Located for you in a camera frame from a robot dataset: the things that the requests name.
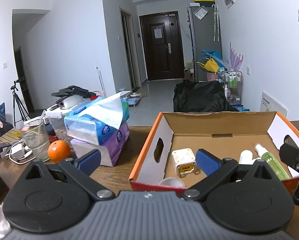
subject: blue pillow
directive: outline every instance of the blue pillow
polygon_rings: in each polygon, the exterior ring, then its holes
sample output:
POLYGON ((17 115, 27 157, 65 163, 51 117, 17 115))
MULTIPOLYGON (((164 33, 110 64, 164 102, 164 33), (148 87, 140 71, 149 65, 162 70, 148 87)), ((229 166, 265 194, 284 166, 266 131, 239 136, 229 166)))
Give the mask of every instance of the blue pillow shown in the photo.
POLYGON ((5 117, 5 103, 0 105, 0 120, 1 122, 6 122, 6 117, 5 117))

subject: gray refrigerator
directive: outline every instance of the gray refrigerator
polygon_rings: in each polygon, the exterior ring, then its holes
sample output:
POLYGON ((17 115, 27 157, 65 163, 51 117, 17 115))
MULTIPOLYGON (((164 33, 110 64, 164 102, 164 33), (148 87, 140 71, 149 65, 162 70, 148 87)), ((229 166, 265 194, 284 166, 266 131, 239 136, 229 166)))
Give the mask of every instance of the gray refrigerator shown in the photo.
POLYGON ((206 72, 199 67, 196 62, 205 56, 205 53, 201 52, 205 50, 218 51, 222 56, 222 45, 216 27, 216 39, 214 41, 214 8, 206 7, 208 13, 200 20, 195 11, 199 7, 188 6, 189 28, 192 37, 192 49, 193 49, 193 61, 194 61, 194 73, 195 81, 207 81, 206 72))

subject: power adapter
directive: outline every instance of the power adapter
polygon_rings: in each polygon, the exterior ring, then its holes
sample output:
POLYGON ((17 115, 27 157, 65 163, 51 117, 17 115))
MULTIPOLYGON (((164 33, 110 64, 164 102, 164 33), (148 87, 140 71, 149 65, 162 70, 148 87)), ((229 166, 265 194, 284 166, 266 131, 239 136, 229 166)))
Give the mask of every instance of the power adapter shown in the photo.
POLYGON ((14 145, 11 149, 11 158, 14 161, 18 161, 19 159, 23 158, 25 155, 25 150, 23 143, 18 143, 14 145))

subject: black plastic bag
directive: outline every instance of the black plastic bag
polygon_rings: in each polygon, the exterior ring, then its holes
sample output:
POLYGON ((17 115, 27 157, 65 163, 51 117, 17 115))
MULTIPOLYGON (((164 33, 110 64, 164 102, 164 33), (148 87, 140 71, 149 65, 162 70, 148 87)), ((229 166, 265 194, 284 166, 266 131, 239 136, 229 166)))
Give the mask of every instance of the black plastic bag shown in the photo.
POLYGON ((239 112, 231 107, 225 97, 223 86, 218 81, 177 84, 174 90, 174 112, 239 112))

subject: green bottle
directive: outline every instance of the green bottle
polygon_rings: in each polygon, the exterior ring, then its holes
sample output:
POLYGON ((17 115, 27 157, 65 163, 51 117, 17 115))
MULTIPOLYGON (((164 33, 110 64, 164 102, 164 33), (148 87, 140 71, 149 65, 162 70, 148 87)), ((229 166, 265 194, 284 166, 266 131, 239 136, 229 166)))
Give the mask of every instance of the green bottle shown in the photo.
POLYGON ((287 172, 275 156, 268 152, 268 150, 266 150, 261 144, 257 143, 255 145, 255 150, 258 153, 258 156, 268 163, 280 180, 290 179, 290 176, 288 176, 287 172))

